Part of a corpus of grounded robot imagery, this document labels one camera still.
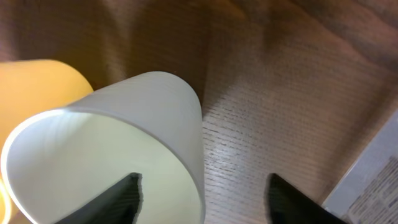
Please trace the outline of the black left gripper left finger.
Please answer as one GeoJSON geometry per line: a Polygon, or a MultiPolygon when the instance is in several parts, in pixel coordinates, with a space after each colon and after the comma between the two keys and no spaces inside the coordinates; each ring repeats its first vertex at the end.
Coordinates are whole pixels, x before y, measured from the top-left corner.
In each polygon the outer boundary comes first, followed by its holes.
{"type": "Polygon", "coordinates": [[[141,180],[141,174],[128,174],[57,224],[135,224],[143,202],[141,180]]]}

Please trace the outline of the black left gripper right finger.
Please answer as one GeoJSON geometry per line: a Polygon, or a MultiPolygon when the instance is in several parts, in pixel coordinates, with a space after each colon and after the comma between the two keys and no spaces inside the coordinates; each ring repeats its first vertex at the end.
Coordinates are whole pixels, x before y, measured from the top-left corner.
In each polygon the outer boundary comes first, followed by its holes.
{"type": "Polygon", "coordinates": [[[345,224],[275,173],[268,177],[267,216],[272,224],[345,224]]]}

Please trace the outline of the cream white plastic cup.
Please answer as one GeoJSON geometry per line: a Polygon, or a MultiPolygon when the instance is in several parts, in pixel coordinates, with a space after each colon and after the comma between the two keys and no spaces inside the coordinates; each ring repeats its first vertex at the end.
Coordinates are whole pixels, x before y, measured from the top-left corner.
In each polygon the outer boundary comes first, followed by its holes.
{"type": "Polygon", "coordinates": [[[103,191],[130,173],[142,175],[136,223],[203,223],[201,105],[193,88],[167,72],[147,72],[93,92],[94,177],[103,191]]]}

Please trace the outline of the yellow plastic cup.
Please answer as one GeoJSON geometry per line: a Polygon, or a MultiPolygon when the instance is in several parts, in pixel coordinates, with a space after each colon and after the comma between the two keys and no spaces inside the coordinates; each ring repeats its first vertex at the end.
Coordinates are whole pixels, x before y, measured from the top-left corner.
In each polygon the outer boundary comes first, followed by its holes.
{"type": "Polygon", "coordinates": [[[55,60],[1,64],[1,222],[91,222],[103,191],[94,171],[93,89],[55,60]]]}

